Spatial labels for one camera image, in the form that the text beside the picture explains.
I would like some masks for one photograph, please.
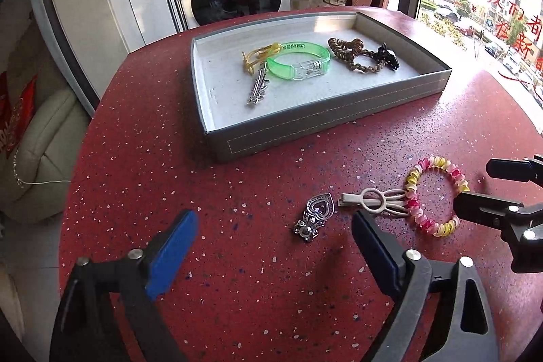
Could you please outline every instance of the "gray floor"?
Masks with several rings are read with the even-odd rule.
[[[23,344],[36,362],[49,360],[59,305],[59,240],[62,214],[33,225],[4,219],[0,258],[17,287],[24,317]]]

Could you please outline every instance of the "green bracelet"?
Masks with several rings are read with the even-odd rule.
[[[279,56],[292,53],[304,53],[317,56],[317,60],[287,65],[276,62]],[[330,52],[323,46],[310,42],[287,42],[281,44],[281,51],[266,59],[268,69],[280,78],[287,80],[303,80],[305,78],[319,76],[328,71],[330,65]]]

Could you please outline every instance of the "silver brooch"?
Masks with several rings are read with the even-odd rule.
[[[302,219],[294,226],[294,233],[300,235],[307,242],[315,238],[319,232],[318,228],[324,226],[334,214],[334,202],[332,195],[321,194],[311,198],[303,211]]]

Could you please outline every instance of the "pink and yellow hair tie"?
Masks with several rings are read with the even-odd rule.
[[[460,218],[453,215],[452,218],[447,221],[447,223],[440,224],[436,223],[434,220],[431,220],[423,213],[419,202],[419,195],[416,193],[416,190],[419,184],[420,176],[427,169],[437,169],[448,173],[456,187],[456,195],[462,191],[469,192],[470,189],[468,187],[468,182],[466,181],[465,175],[456,167],[455,164],[452,164],[444,157],[434,156],[420,160],[417,164],[415,164],[415,167],[407,176],[405,190],[409,214],[414,218],[415,223],[417,223],[426,233],[434,236],[447,236],[456,230],[460,224]]]

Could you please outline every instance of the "speckled tabletop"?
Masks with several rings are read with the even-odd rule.
[[[543,199],[534,184],[485,173],[490,157],[543,152],[541,137],[498,82],[423,24],[397,12],[361,10],[452,66],[445,91],[227,164],[216,164],[203,141],[189,48],[200,33],[254,17],[130,54],[81,148],[62,227],[60,286],[78,256],[121,257],[192,208],[200,220],[197,239],[171,291],[156,303],[190,360],[349,362],[361,359],[393,303],[352,239],[352,209],[340,209],[313,243],[292,233],[310,197],[329,191],[337,200],[364,187],[398,187],[418,159],[437,154],[461,165],[474,191],[525,205]],[[429,173],[419,189],[425,210],[447,220],[452,189],[445,178]],[[441,239],[406,220],[377,223],[427,258],[471,256],[487,289],[501,359],[516,358],[543,320],[543,275],[512,273],[498,231],[464,221]],[[430,296],[406,361],[417,360],[435,305]],[[126,340],[141,360],[133,338]]]

